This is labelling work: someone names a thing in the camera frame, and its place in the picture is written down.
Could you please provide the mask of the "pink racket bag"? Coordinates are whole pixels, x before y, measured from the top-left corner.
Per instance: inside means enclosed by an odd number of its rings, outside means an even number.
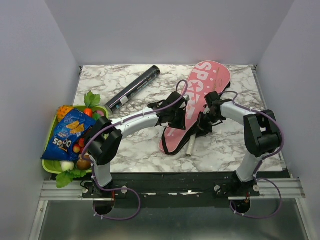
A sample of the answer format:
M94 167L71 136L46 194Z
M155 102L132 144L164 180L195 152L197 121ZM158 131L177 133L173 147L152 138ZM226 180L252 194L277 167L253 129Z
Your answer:
M174 156L193 138L202 133L199 114L205 111L205 96L211 92L221 93L231 85L231 73L227 67L215 61L202 61L190 72L186 94L190 97L185 115L185 130L165 128L159 142L159 149L166 155Z

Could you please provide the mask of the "pink badminton racket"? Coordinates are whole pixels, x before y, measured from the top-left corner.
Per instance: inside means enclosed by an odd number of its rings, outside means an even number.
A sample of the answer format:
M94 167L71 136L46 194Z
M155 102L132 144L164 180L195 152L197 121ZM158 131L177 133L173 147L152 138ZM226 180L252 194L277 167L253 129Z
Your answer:
M185 155L187 157L191 157L192 154L193 154L193 150L194 150L194 145L195 145L195 141L196 141L196 135L192 135L189 139L189 142L188 142L188 147L187 147L187 150L186 150L186 153Z

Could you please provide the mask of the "black shuttlecock tube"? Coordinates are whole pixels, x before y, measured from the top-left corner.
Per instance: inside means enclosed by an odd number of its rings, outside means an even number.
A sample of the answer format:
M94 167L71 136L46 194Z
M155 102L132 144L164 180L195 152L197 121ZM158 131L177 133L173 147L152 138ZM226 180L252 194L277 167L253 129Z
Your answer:
M105 104L108 112L113 113L115 110L122 107L160 74L161 70L156 65L150 67Z

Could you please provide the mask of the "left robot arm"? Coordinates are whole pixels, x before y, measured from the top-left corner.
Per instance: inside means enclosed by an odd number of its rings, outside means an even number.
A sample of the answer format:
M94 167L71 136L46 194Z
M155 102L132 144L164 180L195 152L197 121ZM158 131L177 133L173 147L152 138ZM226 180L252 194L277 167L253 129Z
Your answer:
M84 152L92 163L93 191L101 198L111 191L110 162L117 155L122 140L143 129L162 124L184 130L189 96L173 92L166 99L150 103L143 110L118 119L100 117L85 137Z

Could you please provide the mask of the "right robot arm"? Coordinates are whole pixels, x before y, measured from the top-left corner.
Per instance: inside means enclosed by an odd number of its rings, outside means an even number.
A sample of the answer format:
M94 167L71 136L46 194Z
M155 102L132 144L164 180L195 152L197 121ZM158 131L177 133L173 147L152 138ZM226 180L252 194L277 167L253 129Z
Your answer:
M214 91L204 97L208 111L199 113L196 135L200 137L211 133L213 127L227 119L243 126L246 154L227 184L229 191L241 196L247 192L248 186L255 183L263 161L281 150L284 137L273 111L251 109L234 99L221 99L221 96Z

